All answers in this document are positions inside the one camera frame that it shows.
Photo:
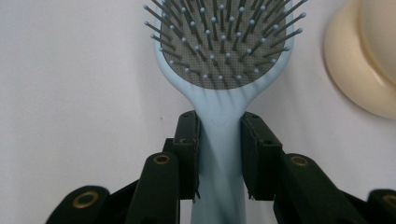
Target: white wall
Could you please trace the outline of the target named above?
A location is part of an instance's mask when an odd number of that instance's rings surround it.
[[[249,111],[287,152],[314,159],[362,199],[396,189],[396,121],[351,103],[322,58],[327,22],[344,0],[308,1],[290,63]],[[191,105],[161,74],[142,6],[150,1],[0,2],[0,223],[44,223],[70,191],[111,192],[136,180]],[[190,203],[182,204],[188,223]],[[275,223],[249,202],[248,223]]]

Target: metal screw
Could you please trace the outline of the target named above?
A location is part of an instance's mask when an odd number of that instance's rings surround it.
[[[75,208],[86,208],[96,203],[99,199],[99,194],[96,191],[90,190],[78,195],[73,200]]]

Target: hairbrush bristle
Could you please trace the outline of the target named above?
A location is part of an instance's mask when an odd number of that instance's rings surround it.
[[[161,43],[163,57],[183,79],[196,86],[228,90],[265,75],[283,51],[287,34],[299,19],[286,18],[302,3],[290,0],[152,0],[157,12],[144,6],[161,27],[151,37]]]

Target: hairbrush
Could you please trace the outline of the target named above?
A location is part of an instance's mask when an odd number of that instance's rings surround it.
[[[162,0],[144,9],[156,20],[155,55],[168,81],[202,122],[200,200],[193,224],[246,223],[240,118],[249,103],[281,74],[293,37],[290,0]]]

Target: cream object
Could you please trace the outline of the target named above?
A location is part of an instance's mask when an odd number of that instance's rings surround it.
[[[396,119],[396,1],[350,0],[324,41],[328,70],[341,91],[378,116]]]

